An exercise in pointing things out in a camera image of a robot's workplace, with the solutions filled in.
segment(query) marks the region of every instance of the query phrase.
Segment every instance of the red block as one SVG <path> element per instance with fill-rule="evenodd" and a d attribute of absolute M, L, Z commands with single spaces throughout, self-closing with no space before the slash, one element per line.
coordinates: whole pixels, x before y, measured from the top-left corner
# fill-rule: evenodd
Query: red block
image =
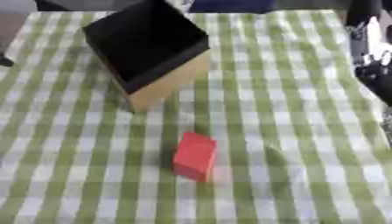
<path fill-rule="evenodd" d="M 174 173 L 197 181 L 208 181 L 214 166 L 216 142 L 207 136 L 184 133 L 173 159 Z"/>

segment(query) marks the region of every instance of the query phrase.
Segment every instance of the checkered fabric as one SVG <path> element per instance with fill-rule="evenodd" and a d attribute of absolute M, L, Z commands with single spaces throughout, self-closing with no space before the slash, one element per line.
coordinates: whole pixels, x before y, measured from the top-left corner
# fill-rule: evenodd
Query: checkered fabric
<path fill-rule="evenodd" d="M 11 45 L 0 223 L 392 223 L 381 104 L 332 11 L 189 15 L 210 35 L 208 78 L 141 114 L 81 34 L 104 15 L 32 13 Z M 171 171 L 188 130 L 217 141 L 209 183 Z"/>

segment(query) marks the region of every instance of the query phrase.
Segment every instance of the box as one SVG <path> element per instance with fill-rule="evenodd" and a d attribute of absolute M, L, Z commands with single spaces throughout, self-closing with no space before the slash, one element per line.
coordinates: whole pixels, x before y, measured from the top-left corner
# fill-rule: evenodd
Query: box
<path fill-rule="evenodd" d="M 209 68 L 207 34 L 164 0 L 139 0 L 83 28 L 134 111 Z"/>
<path fill-rule="evenodd" d="M 184 133 L 173 159 L 174 173 L 206 182 L 214 166 L 216 142 L 207 136 Z"/>

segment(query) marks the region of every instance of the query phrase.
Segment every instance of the cardboard box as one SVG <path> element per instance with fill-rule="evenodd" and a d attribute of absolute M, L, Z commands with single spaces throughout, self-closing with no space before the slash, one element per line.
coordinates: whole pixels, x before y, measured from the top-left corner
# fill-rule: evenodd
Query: cardboard box
<path fill-rule="evenodd" d="M 83 31 L 134 111 L 208 73 L 207 34 L 164 0 L 134 1 Z"/>

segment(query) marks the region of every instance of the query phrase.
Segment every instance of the tan box side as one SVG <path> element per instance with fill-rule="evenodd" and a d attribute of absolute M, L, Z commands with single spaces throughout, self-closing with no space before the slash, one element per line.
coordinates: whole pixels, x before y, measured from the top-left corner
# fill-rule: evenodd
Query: tan box side
<path fill-rule="evenodd" d="M 129 101 L 132 108 L 136 112 L 146 110 L 152 103 L 168 97 L 173 91 L 193 81 L 199 75 L 208 74 L 209 65 L 210 50 L 190 59 L 182 66 L 131 94 Z"/>

